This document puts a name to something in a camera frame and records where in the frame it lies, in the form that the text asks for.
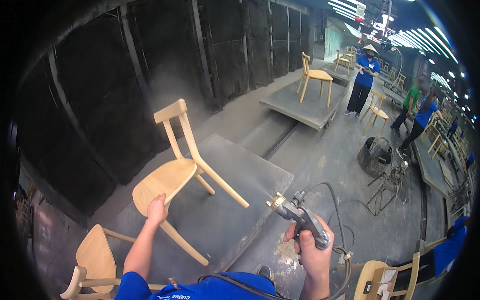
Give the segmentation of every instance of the gray floor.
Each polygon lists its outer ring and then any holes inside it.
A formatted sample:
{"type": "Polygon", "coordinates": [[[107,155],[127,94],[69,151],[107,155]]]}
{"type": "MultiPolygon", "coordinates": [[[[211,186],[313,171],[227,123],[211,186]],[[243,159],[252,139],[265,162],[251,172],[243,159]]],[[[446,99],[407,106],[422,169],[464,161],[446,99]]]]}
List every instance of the gray floor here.
{"type": "MultiPolygon", "coordinates": [[[[318,69],[323,64],[325,64],[324,61],[314,59],[314,67],[311,69],[318,69]]],[[[251,91],[232,101],[222,112],[213,115],[194,130],[197,143],[217,133],[261,156],[269,145],[274,143],[276,138],[292,124],[292,120],[261,106],[259,100],[297,81],[300,76],[301,70],[297,70],[275,79],[268,87],[251,91]]],[[[350,79],[352,83],[354,79],[355,74],[350,79]]],[[[374,90],[381,92],[382,85],[381,80],[374,79],[374,90]]],[[[339,104],[339,111],[347,107],[349,95],[350,91],[339,104]]],[[[370,99],[371,94],[364,109],[369,105],[370,99]]],[[[399,114],[399,111],[389,102],[384,102],[382,110],[390,117],[388,125],[399,114]]],[[[298,124],[290,137],[269,158],[269,162],[295,176],[284,195],[291,198],[296,190],[303,189],[309,183],[328,180],[332,183],[341,202],[356,199],[367,203],[375,187],[367,187],[372,179],[360,169],[356,155],[368,137],[380,134],[383,125],[382,122],[377,122],[370,127],[367,134],[364,134],[367,121],[368,118],[360,121],[354,116],[345,117],[337,114],[330,127],[320,132],[304,124],[298,124]]],[[[400,145],[405,138],[404,134],[402,138],[393,136],[389,128],[385,129],[384,136],[390,141],[392,147],[400,145]]],[[[184,153],[188,152],[184,139],[179,139],[179,145],[184,153]]],[[[88,227],[91,228],[96,223],[107,228],[114,226],[115,220],[122,211],[130,209],[132,205],[133,187],[156,167],[173,158],[171,150],[158,154],[131,184],[117,188],[107,202],[89,219],[88,227]]],[[[395,156],[394,164],[398,163],[399,158],[395,156]]],[[[420,238],[420,181],[418,167],[409,167],[404,188],[400,190],[398,198],[376,217],[357,203],[340,205],[343,222],[350,225],[355,233],[353,246],[350,246],[353,242],[352,234],[349,231],[345,233],[347,247],[352,252],[354,263],[375,259],[396,264],[411,259],[416,241],[420,238]]],[[[384,203],[390,196],[390,192],[384,192],[384,203]]],[[[441,197],[438,199],[433,196],[432,199],[432,202],[428,203],[429,210],[432,213],[441,211],[437,210],[441,197]]],[[[309,194],[305,204],[324,219],[328,219],[334,209],[330,193],[323,186],[309,194]]],[[[75,265],[74,254],[86,230],[79,228],[45,202],[37,207],[36,216],[37,220],[42,222],[42,225],[36,229],[36,264],[52,295],[57,295],[58,290],[66,287],[70,281],[75,265]]],[[[438,232],[429,229],[429,227],[438,227],[434,222],[438,222],[438,219],[434,220],[432,217],[427,221],[427,237],[432,238],[427,241],[437,239],[438,232]]],[[[261,265],[268,264],[272,267],[273,280],[278,291],[285,297],[298,299],[305,272],[303,267],[298,265],[298,256],[294,253],[292,244],[284,244],[281,241],[288,224],[289,222],[280,216],[271,214],[257,238],[230,270],[255,272],[261,265]]],[[[336,220],[333,219],[331,226],[336,234],[335,244],[340,244],[339,231],[335,224],[336,220]]],[[[128,247],[124,247],[115,253],[117,266],[123,265],[127,250],[128,247]]],[[[343,279],[343,272],[333,270],[338,264],[339,255],[334,253],[331,260],[331,291],[336,290],[343,279]]],[[[154,258],[152,272],[153,274],[162,272],[160,258],[154,258]]],[[[359,271],[352,272],[349,285],[344,291],[347,299],[352,298],[359,273],[359,271]]]]}

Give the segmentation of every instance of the person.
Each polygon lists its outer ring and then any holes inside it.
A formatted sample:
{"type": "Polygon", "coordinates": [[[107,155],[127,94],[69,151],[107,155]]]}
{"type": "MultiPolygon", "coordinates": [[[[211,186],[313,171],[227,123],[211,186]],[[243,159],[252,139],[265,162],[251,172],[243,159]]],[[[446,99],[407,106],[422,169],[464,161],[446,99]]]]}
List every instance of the person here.
{"type": "Polygon", "coordinates": [[[474,160],[475,160],[475,154],[472,151],[472,153],[470,153],[470,156],[468,157],[467,161],[465,162],[465,166],[467,167],[467,170],[473,164],[474,160]]]}
{"type": "Polygon", "coordinates": [[[380,65],[373,59],[375,54],[378,54],[377,50],[372,45],[365,46],[362,50],[364,54],[357,58],[355,64],[355,67],[359,68],[360,71],[355,78],[347,110],[343,113],[348,116],[351,112],[356,112],[355,117],[357,118],[360,118],[360,111],[365,105],[368,93],[372,88],[373,78],[380,74],[380,65]]]}
{"type": "MultiPolygon", "coordinates": [[[[420,256],[420,270],[417,282],[427,281],[433,277],[438,277],[447,269],[450,270],[454,259],[460,252],[463,240],[467,234],[468,216],[458,218],[454,225],[447,231],[447,239],[436,245],[433,249],[420,256]]],[[[400,267],[411,263],[407,261],[395,267],[400,267]]],[[[400,271],[397,274],[395,287],[405,288],[410,282],[411,269],[400,271]]]]}
{"type": "Polygon", "coordinates": [[[448,130],[447,132],[447,138],[452,138],[452,135],[455,133],[456,131],[456,128],[458,127],[458,117],[455,117],[455,120],[453,120],[452,122],[452,127],[450,127],[450,129],[448,130]]]}
{"type": "MultiPolygon", "coordinates": [[[[119,286],[116,300],[153,300],[153,299],[266,299],[264,296],[245,291],[222,278],[208,276],[195,284],[183,285],[178,283],[177,289],[171,284],[161,291],[152,294],[148,288],[146,279],[150,272],[152,260],[153,239],[158,226],[165,221],[168,211],[165,208],[165,194],[156,197],[147,209],[147,220],[140,231],[135,243],[128,252],[123,266],[123,276],[119,286]]],[[[301,300],[324,299],[330,296],[329,267],[330,255],[334,241],[333,232],[320,217],[318,220],[325,231],[330,234],[330,246],[325,250],[315,247],[315,240],[309,230],[300,233],[300,245],[294,242],[297,253],[301,249],[301,260],[307,274],[303,289],[300,294],[301,300]]],[[[291,224],[283,237],[283,242],[294,238],[295,223],[291,224]]],[[[244,272],[225,272],[222,275],[243,282],[265,293],[276,295],[273,282],[270,280],[270,268],[263,266],[259,275],[244,272]]]]}
{"type": "Polygon", "coordinates": [[[393,124],[390,126],[390,128],[395,131],[398,137],[400,137],[400,125],[402,125],[402,123],[405,122],[405,120],[412,115],[412,110],[417,104],[421,93],[425,93],[427,90],[428,81],[424,77],[421,77],[415,81],[414,85],[408,91],[407,96],[403,101],[402,112],[398,115],[393,124]]]}
{"type": "Polygon", "coordinates": [[[430,116],[433,112],[437,114],[440,120],[444,119],[442,113],[438,110],[438,107],[434,102],[435,98],[437,98],[437,93],[432,87],[430,88],[429,95],[425,96],[425,98],[422,100],[422,103],[420,104],[420,109],[415,116],[415,120],[413,121],[412,132],[410,132],[410,135],[408,135],[408,137],[403,141],[402,145],[396,149],[396,152],[402,159],[407,156],[405,150],[407,149],[408,145],[413,140],[418,138],[425,130],[425,127],[427,127],[428,120],[430,119],[430,116]]]}

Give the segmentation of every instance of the blue t-shirt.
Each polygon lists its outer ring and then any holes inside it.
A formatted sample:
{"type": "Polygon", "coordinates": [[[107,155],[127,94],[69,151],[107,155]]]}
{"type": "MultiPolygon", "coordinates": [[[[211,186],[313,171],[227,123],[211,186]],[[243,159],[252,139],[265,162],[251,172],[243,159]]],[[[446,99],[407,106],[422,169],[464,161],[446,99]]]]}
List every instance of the blue t-shirt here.
{"type": "MultiPolygon", "coordinates": [[[[372,71],[373,73],[378,72],[380,74],[380,64],[374,59],[372,59],[372,61],[369,61],[366,55],[360,55],[357,58],[357,64],[362,67],[369,68],[370,71],[372,71]]],[[[357,78],[355,78],[355,81],[364,86],[371,87],[373,84],[373,76],[363,70],[363,75],[359,72],[357,74],[357,78]]]]}
{"type": "Polygon", "coordinates": [[[468,217],[463,216],[457,219],[453,225],[453,235],[433,249],[435,277],[438,277],[460,252],[463,240],[467,234],[467,227],[463,226],[463,220],[466,218],[468,217]]]}
{"type": "Polygon", "coordinates": [[[423,98],[421,104],[420,104],[420,109],[417,113],[417,115],[415,116],[415,120],[417,120],[418,123],[420,123],[420,125],[425,128],[427,127],[428,125],[428,119],[430,119],[430,117],[432,116],[433,112],[434,111],[437,111],[438,110],[438,107],[437,105],[435,104],[435,101],[432,101],[430,103],[430,106],[428,107],[427,109],[427,112],[423,112],[423,110],[421,109],[423,107],[423,104],[425,104],[425,100],[427,99],[427,97],[425,96],[425,98],[423,98]]]}
{"type": "MultiPolygon", "coordinates": [[[[248,284],[271,295],[276,295],[275,287],[268,279],[244,272],[223,273],[238,281],[248,284]]],[[[252,299],[265,300],[265,297],[252,294],[221,278],[207,277],[194,284],[181,285],[175,289],[171,284],[161,291],[152,294],[147,282],[135,272],[128,272],[121,278],[120,287],[115,300],[206,300],[206,299],[252,299]]]]}

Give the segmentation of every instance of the metal platform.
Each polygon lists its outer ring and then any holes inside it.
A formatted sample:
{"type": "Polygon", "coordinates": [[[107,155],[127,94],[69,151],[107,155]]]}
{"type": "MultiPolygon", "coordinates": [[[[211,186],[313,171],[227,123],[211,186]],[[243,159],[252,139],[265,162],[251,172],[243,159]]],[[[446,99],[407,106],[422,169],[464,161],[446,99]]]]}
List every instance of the metal platform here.
{"type": "Polygon", "coordinates": [[[335,84],[339,84],[341,86],[347,86],[352,74],[357,72],[350,70],[347,75],[347,69],[343,65],[338,65],[337,70],[335,71],[335,64],[328,63],[320,68],[320,70],[327,72],[333,78],[333,82],[335,84]]]}
{"type": "MultiPolygon", "coordinates": [[[[164,231],[156,232],[149,282],[168,284],[175,276],[179,282],[192,283],[201,274],[226,271],[256,237],[273,212],[265,202],[276,192],[284,193],[294,176],[240,146],[214,134],[198,145],[202,158],[248,203],[242,208],[235,200],[203,174],[215,189],[210,195],[196,180],[173,198],[167,220],[200,254],[209,260],[203,266],[188,255],[164,231]]],[[[127,236],[138,236],[145,217],[130,203],[109,229],[127,236]]],[[[132,244],[110,239],[118,263],[117,276],[132,244]]]]}
{"type": "Polygon", "coordinates": [[[298,86],[299,81],[289,84],[261,99],[260,104],[300,121],[318,131],[324,126],[328,126],[333,120],[338,105],[348,90],[348,83],[347,87],[333,83],[330,95],[330,107],[327,107],[327,83],[324,83],[323,95],[319,97],[320,80],[310,79],[302,103],[300,103],[300,96],[303,86],[297,94],[298,86]]]}

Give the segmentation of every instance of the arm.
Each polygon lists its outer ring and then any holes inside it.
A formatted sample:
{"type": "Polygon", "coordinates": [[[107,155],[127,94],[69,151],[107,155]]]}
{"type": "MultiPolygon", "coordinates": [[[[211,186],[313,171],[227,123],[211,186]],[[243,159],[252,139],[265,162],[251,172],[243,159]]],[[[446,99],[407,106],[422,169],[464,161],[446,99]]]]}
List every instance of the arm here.
{"type": "MultiPolygon", "coordinates": [[[[325,231],[330,234],[330,247],[325,250],[318,250],[315,247],[315,240],[309,230],[304,230],[300,234],[300,246],[295,242],[293,244],[295,252],[299,253],[301,250],[301,260],[303,267],[307,271],[303,289],[300,293],[300,300],[318,300],[330,296],[329,286],[329,269],[330,256],[332,255],[332,247],[334,241],[334,234],[328,225],[319,216],[316,216],[320,221],[325,231]]],[[[295,234],[295,224],[293,223],[285,232],[283,242],[291,240],[295,234]]]]}
{"type": "Polygon", "coordinates": [[[167,216],[165,193],[163,193],[157,196],[148,206],[145,225],[125,258],[124,274],[135,272],[143,279],[147,279],[152,261],[153,237],[158,226],[165,221],[167,216]]]}

